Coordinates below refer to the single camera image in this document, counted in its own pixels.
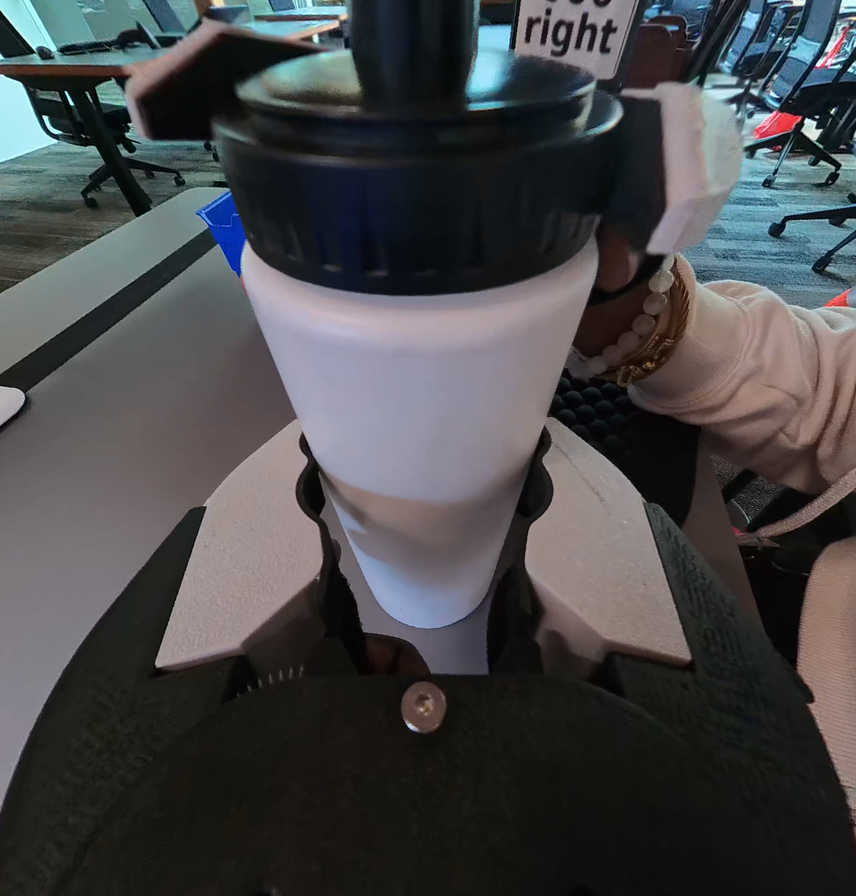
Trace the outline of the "person's right hand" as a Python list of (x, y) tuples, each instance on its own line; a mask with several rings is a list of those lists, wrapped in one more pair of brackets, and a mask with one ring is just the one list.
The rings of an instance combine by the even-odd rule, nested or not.
[(632, 330), (634, 320), (644, 312), (650, 294), (649, 280), (664, 260), (635, 249), (614, 227), (601, 225), (596, 233), (598, 270), (591, 298), (583, 311), (573, 348), (583, 357), (601, 356), (620, 337)]

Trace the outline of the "blue plastic bin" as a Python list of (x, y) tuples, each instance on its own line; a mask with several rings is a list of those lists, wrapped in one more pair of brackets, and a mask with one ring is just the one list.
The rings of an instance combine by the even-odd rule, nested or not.
[(229, 267), (240, 277), (246, 236), (232, 193), (227, 191), (216, 197), (196, 214), (208, 226)]

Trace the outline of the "black quilted pad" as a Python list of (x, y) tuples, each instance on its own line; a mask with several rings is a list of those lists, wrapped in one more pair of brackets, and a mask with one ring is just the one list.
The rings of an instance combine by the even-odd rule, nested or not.
[(627, 388), (563, 370), (549, 417), (603, 455), (682, 528), (696, 485), (699, 429), (641, 409)]

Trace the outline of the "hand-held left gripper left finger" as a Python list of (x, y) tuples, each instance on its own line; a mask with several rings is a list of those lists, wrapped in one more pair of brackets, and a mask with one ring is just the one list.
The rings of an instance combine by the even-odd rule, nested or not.
[(206, 502), (155, 668), (225, 659), (255, 690), (317, 667), (365, 671), (365, 636), (326, 523), (320, 473), (291, 421)]

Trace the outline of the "person's right forearm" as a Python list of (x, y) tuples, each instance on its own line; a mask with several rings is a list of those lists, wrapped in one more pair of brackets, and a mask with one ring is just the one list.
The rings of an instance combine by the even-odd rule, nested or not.
[(696, 280), (688, 324), (636, 405), (701, 427), (725, 460), (817, 495), (856, 470), (856, 308), (800, 308), (757, 284)]

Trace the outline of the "person's left hand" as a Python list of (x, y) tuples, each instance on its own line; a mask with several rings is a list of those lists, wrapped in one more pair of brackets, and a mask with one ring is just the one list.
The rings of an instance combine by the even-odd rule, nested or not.
[(365, 650), (369, 675), (426, 678), (431, 674), (422, 654), (406, 640), (366, 633)]

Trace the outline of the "wooden top desk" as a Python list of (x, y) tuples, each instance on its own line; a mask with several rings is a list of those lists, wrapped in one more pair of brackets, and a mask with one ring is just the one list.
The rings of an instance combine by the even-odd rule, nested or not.
[[(267, 16), (253, 24), (236, 27), (251, 28), (262, 34), (277, 37), (307, 40), (325, 49), (316, 42), (316, 37), (341, 32), (347, 19), (347, 14), (321, 20)], [(92, 107), (86, 92), (91, 87), (97, 87), (108, 81), (127, 82), (128, 68), (132, 63), (155, 58), (165, 50), (167, 49), (141, 46), (84, 55), (55, 53), (54, 59), (50, 61), (42, 60), (36, 52), (25, 52), (0, 60), (0, 75), (9, 80), (18, 82), (24, 87), (26, 85), (38, 87), (43, 91), (66, 91), (72, 97), (102, 163), (106, 162), (109, 165), (114, 182), (137, 216), (151, 209), (151, 201), (123, 160), (123, 153), (104, 128), (102, 118)]]

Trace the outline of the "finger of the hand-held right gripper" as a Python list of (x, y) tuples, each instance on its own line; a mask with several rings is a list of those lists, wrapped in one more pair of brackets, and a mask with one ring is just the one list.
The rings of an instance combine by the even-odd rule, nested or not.
[(213, 117), (239, 106), (238, 84), (324, 51), (307, 40), (206, 20), (163, 54), (128, 68), (132, 125), (146, 140), (207, 140)]
[(692, 84), (628, 89), (613, 131), (606, 226), (636, 251), (699, 245), (719, 216), (744, 158), (731, 109)]

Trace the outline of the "white plastic bottle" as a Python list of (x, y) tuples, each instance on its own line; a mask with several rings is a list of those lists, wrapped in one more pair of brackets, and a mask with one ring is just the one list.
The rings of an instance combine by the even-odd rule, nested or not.
[(488, 592), (596, 279), (593, 239), (503, 287), (397, 297), (321, 287), (245, 245), (242, 282), (378, 604), (464, 619)]

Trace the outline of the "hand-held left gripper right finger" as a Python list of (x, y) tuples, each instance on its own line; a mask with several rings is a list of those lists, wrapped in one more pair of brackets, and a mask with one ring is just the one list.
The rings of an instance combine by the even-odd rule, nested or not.
[(650, 506), (546, 420), (489, 595), (489, 671), (593, 676), (618, 655), (685, 670), (688, 638)]

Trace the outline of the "black bottle lid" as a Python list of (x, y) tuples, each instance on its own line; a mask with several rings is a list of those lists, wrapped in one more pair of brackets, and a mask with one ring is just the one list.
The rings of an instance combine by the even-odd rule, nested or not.
[(590, 239), (621, 104), (554, 61), (478, 49), (475, 2), (353, 2), (350, 48), (276, 63), (213, 114), (246, 240), (323, 287), (449, 295)]

